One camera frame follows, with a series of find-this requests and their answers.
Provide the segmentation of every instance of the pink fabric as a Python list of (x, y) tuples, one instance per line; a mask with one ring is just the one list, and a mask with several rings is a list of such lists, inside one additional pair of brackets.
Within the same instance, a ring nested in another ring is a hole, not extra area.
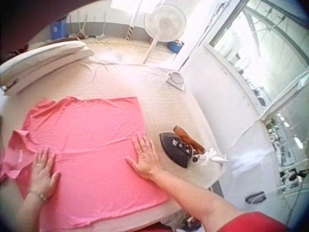
[(53, 171), (61, 178), (41, 212), (44, 231), (89, 225), (164, 203), (168, 197), (138, 177), (125, 161), (136, 158), (131, 141), (145, 133), (137, 98), (43, 101), (32, 109), (22, 130), (14, 131), (4, 166), (23, 195), (33, 153), (56, 151)]

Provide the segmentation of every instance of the white fan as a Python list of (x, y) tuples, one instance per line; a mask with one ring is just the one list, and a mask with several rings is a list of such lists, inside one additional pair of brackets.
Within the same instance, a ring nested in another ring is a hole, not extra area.
[(144, 58), (145, 64), (158, 41), (170, 42), (178, 39), (184, 32), (186, 18), (184, 13), (171, 4), (156, 5), (154, 10), (145, 16), (145, 30), (154, 40)]

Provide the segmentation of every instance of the steam iron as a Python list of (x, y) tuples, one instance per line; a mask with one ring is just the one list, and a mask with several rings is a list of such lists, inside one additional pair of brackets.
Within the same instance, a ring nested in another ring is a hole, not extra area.
[(197, 162), (199, 155), (204, 154), (206, 150), (181, 127), (176, 126), (173, 131), (174, 133), (160, 133), (163, 150), (172, 161), (187, 168), (191, 159)]

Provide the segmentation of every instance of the bracelet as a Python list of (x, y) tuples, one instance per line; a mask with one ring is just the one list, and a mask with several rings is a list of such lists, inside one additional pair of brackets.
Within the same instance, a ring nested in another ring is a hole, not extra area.
[(28, 189), (28, 192), (29, 193), (32, 193), (32, 194), (34, 194), (34, 195), (36, 195), (41, 201), (43, 201), (43, 202), (45, 202), (46, 201), (46, 197), (44, 197), (44, 195), (43, 194), (41, 194), (41, 193), (39, 193), (38, 191), (34, 191), (34, 190), (32, 190), (32, 189)]

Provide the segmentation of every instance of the ironing board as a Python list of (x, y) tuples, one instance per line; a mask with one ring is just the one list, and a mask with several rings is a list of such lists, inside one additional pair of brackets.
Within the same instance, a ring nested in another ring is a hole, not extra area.
[[(208, 166), (191, 163), (184, 169), (173, 163), (161, 146), (159, 133), (172, 132), (173, 127), (179, 125), (207, 150), (211, 147), (217, 148), (211, 128), (192, 94), (166, 83), (166, 76), (170, 71), (159, 67), (122, 65), (93, 58), (71, 63), (32, 83), (19, 94), (5, 99), (0, 106), (4, 118), (4, 144), (8, 144), (12, 130), (22, 127), (27, 112), (43, 98), (58, 101), (67, 96), (79, 99), (136, 96), (147, 134), (153, 139), (164, 168), (182, 179), (209, 188), (218, 180), (223, 167), (217, 163), (209, 163)], [(5, 194), (20, 197), (12, 183), (6, 188)], [(21, 200), (14, 203), (14, 207), (18, 208)], [(154, 208), (99, 221), (75, 231), (131, 231), (155, 223), (178, 210), (180, 207), (171, 199)]]

